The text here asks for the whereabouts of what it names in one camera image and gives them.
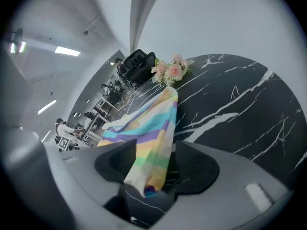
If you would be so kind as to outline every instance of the ceiling light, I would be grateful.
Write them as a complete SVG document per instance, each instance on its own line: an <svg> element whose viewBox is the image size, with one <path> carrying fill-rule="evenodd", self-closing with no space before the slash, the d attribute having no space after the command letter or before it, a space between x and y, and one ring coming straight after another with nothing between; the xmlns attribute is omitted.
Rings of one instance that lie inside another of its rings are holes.
<svg viewBox="0 0 307 230"><path fill-rule="evenodd" d="M65 54L65 55L70 55L70 56L78 56L80 54L80 52L69 49L69 48L63 48L58 46L56 48L56 51L54 51L54 53L59 53L59 54Z"/></svg>
<svg viewBox="0 0 307 230"><path fill-rule="evenodd" d="M24 51L25 45L26 45L26 42L22 42L21 43L21 47L20 47L19 53L22 53ZM11 44L11 53L16 53L16 51L15 51L15 44L13 44L13 43Z"/></svg>
<svg viewBox="0 0 307 230"><path fill-rule="evenodd" d="M49 135L50 132L51 132L51 130L48 131L48 133L47 133L47 134L45 135L45 137L42 139L42 142L46 139L47 135Z"/></svg>
<svg viewBox="0 0 307 230"><path fill-rule="evenodd" d="M53 105L57 100L54 100L52 102L50 102L48 105L44 106L42 109L40 109L38 111L38 114L41 114L43 111L45 111L48 107L50 107L51 105Z"/></svg>

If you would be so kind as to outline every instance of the striped cloth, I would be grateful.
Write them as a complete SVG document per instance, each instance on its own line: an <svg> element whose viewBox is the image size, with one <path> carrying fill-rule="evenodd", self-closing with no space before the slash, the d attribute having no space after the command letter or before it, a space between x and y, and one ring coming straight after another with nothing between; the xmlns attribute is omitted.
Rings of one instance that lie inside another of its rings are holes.
<svg viewBox="0 0 307 230"><path fill-rule="evenodd" d="M125 178L143 197L161 190L172 150L178 93L166 87L141 109L120 120L106 123L103 146L123 140L137 140L136 160Z"/></svg>

